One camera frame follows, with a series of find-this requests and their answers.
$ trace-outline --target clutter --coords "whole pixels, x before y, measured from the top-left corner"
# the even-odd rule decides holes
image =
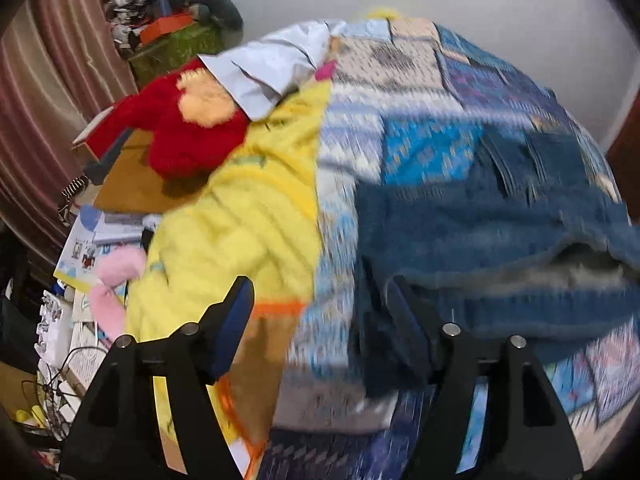
[[[171,34],[192,23],[192,16],[199,20],[202,28],[214,30],[217,34],[222,29],[242,31],[242,17],[231,0],[110,0],[106,11],[113,41],[122,57],[128,58],[138,53],[161,36]],[[165,68],[172,70],[185,63],[196,54],[215,54],[222,45],[214,49],[196,48],[186,58]],[[175,51],[173,47],[165,48]],[[140,72],[140,58],[136,60],[135,72]],[[137,73],[139,86],[142,87],[148,78]]]
[[[140,44],[140,34],[153,20],[149,10],[159,0],[110,0],[106,9],[113,41],[122,57],[131,56]]]
[[[40,315],[42,320],[36,328],[38,355],[50,366],[61,368],[71,345],[73,308],[62,298],[46,290],[42,296]]]

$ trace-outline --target paper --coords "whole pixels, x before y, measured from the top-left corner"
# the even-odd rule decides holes
[[[95,245],[139,242],[142,239],[144,227],[140,216],[118,216],[113,222],[107,222],[108,219],[114,219],[114,216],[101,213],[95,226]]]
[[[78,135],[74,141],[72,142],[73,146],[77,146],[78,144],[80,144],[81,142],[83,142],[84,140],[87,140],[88,137],[91,135],[91,133],[95,130],[96,126],[98,126],[98,124],[100,124],[102,122],[102,120],[111,113],[111,111],[113,111],[113,106],[108,107],[107,109],[101,111],[99,114],[97,114],[89,124],[87,124],[87,126],[85,127],[84,130],[82,130],[82,132],[80,132],[80,135]]]
[[[94,316],[91,314],[91,309],[89,308],[89,298],[84,292],[80,292],[79,290],[76,290],[76,295],[74,296],[72,320],[74,323],[81,321],[85,323],[94,322]]]
[[[95,349],[96,343],[102,350]],[[74,348],[87,346],[94,348],[84,348],[74,352]],[[107,348],[97,341],[95,334],[85,327],[84,323],[76,323],[71,336],[70,352],[73,352],[73,355],[68,358],[68,369],[82,384],[82,387],[87,390],[91,381],[94,380],[102,361],[104,361]]]
[[[200,59],[249,118],[257,121],[324,63],[329,40],[325,22],[303,22]]]
[[[242,476],[246,475],[251,463],[251,455],[244,445],[244,441],[241,438],[236,438],[231,444],[229,444],[229,451],[236,463],[236,467]]]
[[[53,272],[54,277],[85,294],[100,282],[93,272],[96,261],[109,254],[114,248],[123,245],[97,246],[94,243],[95,229],[101,214],[99,209],[91,206],[80,208],[80,214],[71,228],[56,270]],[[124,298],[126,283],[116,287],[114,292],[118,297]]]

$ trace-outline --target elmo plush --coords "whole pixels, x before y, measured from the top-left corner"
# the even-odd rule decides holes
[[[210,173],[244,141],[249,118],[195,58],[128,96],[99,127],[154,133],[149,165],[165,178]]]

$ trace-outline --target blue quilt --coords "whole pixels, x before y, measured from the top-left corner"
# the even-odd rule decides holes
[[[620,200],[612,174],[590,135],[555,95],[510,63],[428,20],[389,23],[388,37],[342,38],[332,96],[320,132],[319,229],[322,255],[316,300],[303,314],[288,355],[295,376],[357,384],[348,331],[353,311],[357,217],[356,179],[413,185],[463,179],[473,148],[490,123],[511,139],[524,132],[577,136],[592,182]],[[573,357],[546,367],[574,430],[585,468],[602,455],[640,390],[640,343],[635,321],[613,330]],[[279,405],[296,395],[285,371]],[[339,386],[318,404],[345,407]],[[398,480],[410,456],[429,392],[400,392],[391,420],[377,431],[346,431],[331,409],[324,431],[277,427],[271,432],[261,480]],[[459,471],[478,455],[486,387],[478,385]],[[375,418],[374,413],[362,416]]]

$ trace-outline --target cable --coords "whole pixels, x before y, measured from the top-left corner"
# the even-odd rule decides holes
[[[57,378],[59,378],[65,367],[68,365],[69,360],[71,359],[71,357],[78,351],[80,350],[99,350],[101,352],[103,352],[104,354],[107,354],[107,350],[105,350],[104,348],[101,348],[99,346],[79,346],[76,348],[73,348],[65,357],[65,360],[62,362],[62,366],[60,367],[60,369],[57,371],[57,373],[53,374],[51,367],[49,366],[49,364],[47,362],[44,362],[47,365],[47,368],[49,369],[49,381],[47,381],[44,384],[39,383],[38,381],[32,381],[29,379],[23,380],[20,384],[20,387],[22,389],[22,395],[24,396],[24,399],[26,400],[27,404],[29,404],[29,399],[27,397],[27,394],[24,390],[24,384],[25,383],[32,383],[33,384],[33,389],[34,389],[34,394],[36,397],[36,402],[39,404],[40,403],[40,397],[38,395],[38,386],[42,389],[43,393],[44,393],[44,400],[43,400],[43,404],[44,404],[44,409],[42,410],[42,413],[45,417],[45,421],[40,420],[40,417],[37,416],[35,413],[33,413],[33,416],[38,420],[38,422],[43,425],[45,427],[45,429],[47,431],[49,431],[50,434],[52,434],[52,436],[54,436],[55,438],[58,438],[59,440],[64,440],[67,435],[68,435],[68,430],[65,429],[69,427],[69,423],[66,420],[61,420],[60,419],[60,414],[58,413],[58,410],[56,410],[56,399],[55,399],[55,394],[57,393],[59,397],[64,396],[64,395],[73,395],[75,397],[79,397],[78,395],[75,394],[66,394],[64,392],[62,392],[60,390],[60,384],[57,384],[56,387],[53,386],[54,381],[56,381]],[[50,402],[50,414],[51,417],[49,416],[49,409],[47,408],[47,401]]]

